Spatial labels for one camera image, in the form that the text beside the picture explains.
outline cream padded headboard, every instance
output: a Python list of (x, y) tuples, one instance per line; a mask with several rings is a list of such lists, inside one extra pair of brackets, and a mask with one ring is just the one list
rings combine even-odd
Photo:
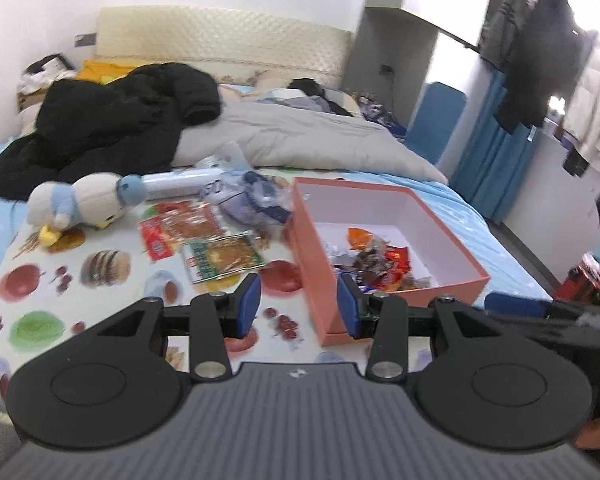
[(179, 61), (216, 81), (253, 84), (269, 68), (338, 86), (351, 33), (246, 10), (179, 6), (108, 7), (100, 12), (96, 56)]

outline orange box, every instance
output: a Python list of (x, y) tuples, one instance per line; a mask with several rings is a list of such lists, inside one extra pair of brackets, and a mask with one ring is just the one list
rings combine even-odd
[(409, 247), (414, 277), (432, 277), (430, 288), (394, 292), (411, 306), (427, 306), (442, 294), (472, 304), (490, 279), (460, 240), (407, 187), (299, 177), (292, 197), (289, 243), (322, 346), (353, 341), (340, 317), (336, 276), (323, 245), (349, 249), (349, 227), (367, 229), (390, 245)]

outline black coat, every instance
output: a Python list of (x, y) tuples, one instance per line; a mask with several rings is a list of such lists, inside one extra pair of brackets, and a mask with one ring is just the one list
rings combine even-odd
[(542, 126), (552, 95), (565, 95), (580, 71), (583, 37), (567, 0), (538, 0), (514, 40), (507, 89), (495, 118), (512, 134), (519, 123)]
[(181, 63), (141, 66), (107, 85), (57, 81), (36, 132), (0, 154), (0, 197), (27, 200), (42, 182), (72, 184), (99, 171), (169, 171), (182, 129), (220, 109), (213, 78)]

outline blue curtain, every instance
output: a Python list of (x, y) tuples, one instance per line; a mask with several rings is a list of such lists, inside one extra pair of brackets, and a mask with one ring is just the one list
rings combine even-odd
[(513, 205), (541, 135), (536, 132), (529, 140), (529, 128), (522, 124), (511, 135), (500, 128), (493, 113), (506, 94), (504, 78), (499, 70), (493, 71), (474, 131), (449, 184), (496, 224)]

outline blue chair back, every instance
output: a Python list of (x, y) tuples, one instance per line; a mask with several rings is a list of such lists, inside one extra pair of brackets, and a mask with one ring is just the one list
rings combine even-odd
[(427, 86), (404, 145), (437, 164), (466, 105), (466, 95), (440, 82)]

